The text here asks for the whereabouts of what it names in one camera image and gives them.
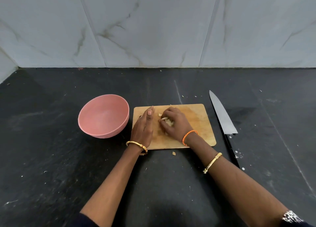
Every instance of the white marble tile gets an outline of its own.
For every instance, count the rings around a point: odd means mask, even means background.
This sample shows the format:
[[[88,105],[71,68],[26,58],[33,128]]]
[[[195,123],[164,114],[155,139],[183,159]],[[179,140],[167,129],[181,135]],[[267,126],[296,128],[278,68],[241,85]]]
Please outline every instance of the white marble tile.
[[[10,76],[17,68],[17,65],[4,53],[0,47],[0,84]]]
[[[196,67],[215,0],[82,0],[108,67]]]
[[[220,0],[200,66],[315,67],[315,43],[315,0]]]
[[[0,46],[20,67],[104,67],[80,0],[0,0]]]

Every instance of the hand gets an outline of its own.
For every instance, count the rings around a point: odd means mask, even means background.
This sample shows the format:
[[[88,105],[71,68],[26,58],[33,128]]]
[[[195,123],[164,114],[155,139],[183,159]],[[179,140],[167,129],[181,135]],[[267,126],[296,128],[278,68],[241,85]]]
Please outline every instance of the hand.
[[[168,117],[170,120],[174,121],[174,124],[173,126],[169,126],[164,120],[159,119],[160,126],[168,133],[168,135],[180,142],[182,142],[186,133],[193,130],[184,113],[178,108],[169,107],[161,116],[161,118],[164,117]]]
[[[154,107],[149,107],[143,115],[141,115],[136,121],[131,135],[131,141],[135,141],[139,144],[148,147],[153,137],[153,118]]]

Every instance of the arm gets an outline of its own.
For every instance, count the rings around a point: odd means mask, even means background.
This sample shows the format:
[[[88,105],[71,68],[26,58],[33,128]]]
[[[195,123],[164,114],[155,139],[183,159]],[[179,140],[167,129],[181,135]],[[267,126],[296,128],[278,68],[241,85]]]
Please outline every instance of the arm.
[[[184,135],[192,130],[185,115],[179,109],[170,107],[164,111],[162,118],[166,116],[174,121],[174,125],[170,127],[159,120],[161,127],[170,136],[182,141]],[[186,137],[185,143],[197,154],[204,166],[218,153],[194,132]],[[209,168],[208,173],[248,226],[279,226],[288,209],[234,164],[221,156]]]
[[[132,129],[132,141],[146,147],[150,145],[153,135],[153,112],[153,107],[150,107],[140,116]],[[80,213],[88,216],[100,227],[110,227],[112,225],[132,169],[142,150],[136,144],[128,145],[120,160]]]

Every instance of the bowl rim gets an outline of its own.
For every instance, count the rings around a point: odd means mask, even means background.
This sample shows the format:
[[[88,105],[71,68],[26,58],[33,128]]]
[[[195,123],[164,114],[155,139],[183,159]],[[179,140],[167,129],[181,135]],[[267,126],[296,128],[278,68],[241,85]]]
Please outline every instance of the bowl rim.
[[[89,104],[89,102],[91,102],[91,101],[93,101],[94,99],[97,99],[97,98],[99,98],[99,97],[106,96],[106,95],[107,95],[107,96],[108,96],[108,95],[115,95],[115,96],[118,96],[118,97],[120,97],[121,99],[123,99],[123,100],[125,101],[125,103],[127,104],[127,107],[128,107],[127,116],[126,116],[125,120],[123,121],[123,123],[122,123],[119,127],[117,127],[116,129],[114,129],[114,130],[112,130],[111,132],[108,132],[108,133],[104,133],[104,134],[100,134],[100,135],[95,135],[95,134],[91,134],[91,133],[88,133],[88,132],[84,131],[83,128],[82,128],[82,126],[80,125],[80,122],[79,122],[79,118],[80,118],[80,115],[81,115],[82,110],[84,109],[84,107],[85,107],[87,104]],[[122,125],[124,125],[124,123],[126,122],[126,120],[129,118],[129,115],[130,115],[130,106],[129,106],[128,102],[127,102],[123,97],[121,97],[121,96],[119,96],[119,95],[116,95],[116,94],[99,95],[99,96],[93,98],[92,100],[88,101],[88,102],[81,108],[81,110],[80,110],[80,112],[79,112],[79,115],[78,115],[78,125],[79,125],[80,129],[81,129],[84,133],[86,133],[86,134],[88,134],[88,135],[91,135],[91,136],[104,136],[104,135],[111,134],[111,133],[113,133],[114,131],[116,131],[116,130],[118,130],[119,128],[121,128]]]

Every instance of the wooden cutting board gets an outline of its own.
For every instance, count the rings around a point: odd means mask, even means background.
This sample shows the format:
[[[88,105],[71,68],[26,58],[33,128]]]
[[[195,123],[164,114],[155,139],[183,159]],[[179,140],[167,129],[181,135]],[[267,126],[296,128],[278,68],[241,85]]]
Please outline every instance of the wooden cutting board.
[[[207,116],[205,107],[203,104],[191,104],[191,105],[160,105],[155,106],[155,113],[153,119],[153,139],[151,141],[148,149],[178,149],[187,148],[182,143],[174,140],[173,138],[165,135],[165,133],[160,128],[158,119],[160,118],[158,114],[162,114],[165,109],[172,107],[179,108],[187,117],[192,128],[197,130],[199,135],[210,145],[216,145],[215,136]],[[133,114],[133,126],[136,121],[144,113],[149,106],[135,107]]]

